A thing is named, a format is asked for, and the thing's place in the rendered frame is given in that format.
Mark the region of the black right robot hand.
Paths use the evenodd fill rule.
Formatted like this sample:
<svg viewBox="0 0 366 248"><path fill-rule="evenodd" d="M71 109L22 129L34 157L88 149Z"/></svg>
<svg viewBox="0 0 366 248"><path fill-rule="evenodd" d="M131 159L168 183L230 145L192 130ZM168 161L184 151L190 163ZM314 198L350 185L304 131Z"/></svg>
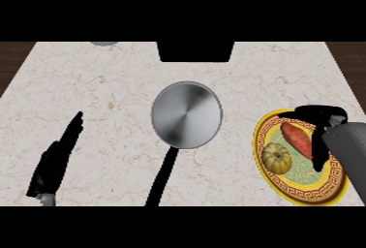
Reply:
<svg viewBox="0 0 366 248"><path fill-rule="evenodd" d="M347 122L347 112L341 107L307 105L279 114L280 118L289 118L310 123L314 126L311 134L311 163L317 172L329 160L329 148L322 140L327 128L335 128Z"/></svg>

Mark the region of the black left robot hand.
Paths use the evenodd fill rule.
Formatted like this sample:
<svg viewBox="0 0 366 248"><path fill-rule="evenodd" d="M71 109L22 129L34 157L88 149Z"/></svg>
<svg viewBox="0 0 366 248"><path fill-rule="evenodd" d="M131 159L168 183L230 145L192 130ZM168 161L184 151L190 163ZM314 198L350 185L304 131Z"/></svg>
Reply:
<svg viewBox="0 0 366 248"><path fill-rule="evenodd" d="M82 131L82 112L72 118L63 135L54 140L43 152L37 164L25 195L35 198L41 194L54 195L62 185L69 155Z"/></svg>

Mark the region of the red sweet potato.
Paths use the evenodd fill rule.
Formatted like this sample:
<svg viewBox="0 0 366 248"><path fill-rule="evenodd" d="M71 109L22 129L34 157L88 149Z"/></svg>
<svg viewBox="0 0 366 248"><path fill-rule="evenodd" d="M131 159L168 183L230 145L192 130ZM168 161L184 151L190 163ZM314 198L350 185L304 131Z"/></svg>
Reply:
<svg viewBox="0 0 366 248"><path fill-rule="evenodd" d="M304 130L288 122L282 123L280 130L288 144L307 159L311 159L311 140Z"/></svg>

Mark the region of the yellow-rimmed patterned plate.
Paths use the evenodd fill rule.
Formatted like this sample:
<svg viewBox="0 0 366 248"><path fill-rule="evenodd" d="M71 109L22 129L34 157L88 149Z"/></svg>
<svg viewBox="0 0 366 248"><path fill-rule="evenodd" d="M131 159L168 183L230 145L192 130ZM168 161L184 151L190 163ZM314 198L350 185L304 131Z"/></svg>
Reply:
<svg viewBox="0 0 366 248"><path fill-rule="evenodd" d="M280 126L283 122L288 122L311 138L314 125L301 120L280 118L279 114L286 111L294 111L294 109L280 108L270 111L254 128L251 150L261 176L277 194L292 203L298 205L335 204L344 196L348 185L342 165L335 156L329 155L322 171L317 172L313 169L311 161L288 144ZM271 172L261 162L263 149L270 142L279 143L291 154L292 167L285 174Z"/></svg>

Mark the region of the yellow squash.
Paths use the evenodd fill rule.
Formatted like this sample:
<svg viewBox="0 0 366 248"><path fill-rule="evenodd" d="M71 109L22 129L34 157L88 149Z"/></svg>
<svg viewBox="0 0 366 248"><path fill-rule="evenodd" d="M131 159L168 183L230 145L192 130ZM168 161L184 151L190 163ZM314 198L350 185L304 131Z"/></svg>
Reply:
<svg viewBox="0 0 366 248"><path fill-rule="evenodd" d="M276 174L285 174L292 168L292 156L286 147L270 142L261 152L261 161L265 169Z"/></svg>

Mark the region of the black box-shaped appliance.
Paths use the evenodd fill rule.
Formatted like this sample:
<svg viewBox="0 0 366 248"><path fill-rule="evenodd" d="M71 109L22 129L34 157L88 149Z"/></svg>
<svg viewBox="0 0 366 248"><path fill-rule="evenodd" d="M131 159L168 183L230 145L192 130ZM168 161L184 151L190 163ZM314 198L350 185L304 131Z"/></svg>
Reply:
<svg viewBox="0 0 366 248"><path fill-rule="evenodd" d="M233 42L158 42L159 61L226 63L233 45Z"/></svg>

